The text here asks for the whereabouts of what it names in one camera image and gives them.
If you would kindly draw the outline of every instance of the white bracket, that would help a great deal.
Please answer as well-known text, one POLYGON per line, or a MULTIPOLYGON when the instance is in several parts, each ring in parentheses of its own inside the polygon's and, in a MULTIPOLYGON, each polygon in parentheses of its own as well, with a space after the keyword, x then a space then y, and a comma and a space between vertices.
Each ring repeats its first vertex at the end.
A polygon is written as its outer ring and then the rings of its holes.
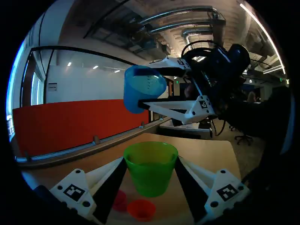
POLYGON ((213 107, 206 95, 198 96, 196 101, 166 101, 166 102, 144 102, 153 111, 173 119, 182 124, 195 123, 210 115, 215 115, 213 107), (174 110, 186 110, 185 113, 174 110))

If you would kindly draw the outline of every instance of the red cup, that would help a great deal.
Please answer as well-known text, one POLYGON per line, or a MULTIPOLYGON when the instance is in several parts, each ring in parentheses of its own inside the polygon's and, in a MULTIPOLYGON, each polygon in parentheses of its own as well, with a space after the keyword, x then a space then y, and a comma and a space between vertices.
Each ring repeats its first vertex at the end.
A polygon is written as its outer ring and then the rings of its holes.
POLYGON ((128 213, 140 222, 147 222, 152 220, 155 214, 155 205, 147 200, 135 200, 127 206, 128 213))
POLYGON ((127 200, 126 200, 126 194, 118 190, 117 196, 115 197, 114 204, 112 205, 112 208, 119 212, 126 212, 127 210, 127 200))

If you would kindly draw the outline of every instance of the orange partition wall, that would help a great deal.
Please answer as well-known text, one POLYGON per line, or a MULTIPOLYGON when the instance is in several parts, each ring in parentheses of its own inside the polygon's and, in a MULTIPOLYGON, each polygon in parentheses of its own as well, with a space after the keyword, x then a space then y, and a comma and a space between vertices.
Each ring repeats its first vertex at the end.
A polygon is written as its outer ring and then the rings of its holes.
POLYGON ((48 103, 13 110, 15 137, 25 156, 57 152, 149 123, 149 113, 129 112, 122 99, 48 103))

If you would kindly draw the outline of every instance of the robotic arm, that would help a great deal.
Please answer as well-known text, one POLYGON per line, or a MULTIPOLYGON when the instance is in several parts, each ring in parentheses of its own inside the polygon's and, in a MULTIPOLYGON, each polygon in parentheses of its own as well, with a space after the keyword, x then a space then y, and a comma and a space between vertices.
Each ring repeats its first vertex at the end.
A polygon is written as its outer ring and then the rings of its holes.
POLYGON ((216 45, 214 49, 190 50, 182 54, 181 58, 166 57, 147 66, 156 69, 161 75, 176 74, 177 77, 191 80, 199 93, 197 99, 141 99, 138 106, 179 120, 182 124, 194 123, 208 116, 214 116, 216 115, 214 108, 226 103, 232 91, 245 81, 241 80, 240 76, 249 64, 249 53, 239 44, 233 44, 229 51, 216 45), (197 57, 203 57, 203 60, 194 60, 197 57))

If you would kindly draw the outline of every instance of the exposed ceiling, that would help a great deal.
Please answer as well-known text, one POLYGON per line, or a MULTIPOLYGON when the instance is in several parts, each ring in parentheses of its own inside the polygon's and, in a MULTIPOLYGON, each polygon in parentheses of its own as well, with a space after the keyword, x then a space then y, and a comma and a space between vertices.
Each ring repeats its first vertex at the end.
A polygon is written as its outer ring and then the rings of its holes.
MULTIPOLYGON (((257 23, 239 6, 236 0, 77 0, 75 7, 66 23, 75 23, 79 29, 85 30, 82 38, 106 41, 122 47, 148 60, 164 58, 170 54, 180 57, 187 41, 217 40, 223 47, 229 49, 233 43, 239 43, 249 51, 251 62, 249 77, 259 77, 266 80, 285 78, 282 70, 263 74, 262 71, 279 65, 275 52, 257 23), (162 12, 183 7, 212 6, 218 13, 190 10, 172 16, 159 18, 149 23, 139 23, 162 12), (199 21, 209 20, 207 25, 199 21), (217 26, 218 22, 226 24, 217 26), (184 23, 173 29, 158 30, 164 26, 184 23)), ((194 47, 209 47, 207 43, 196 44, 194 47)))

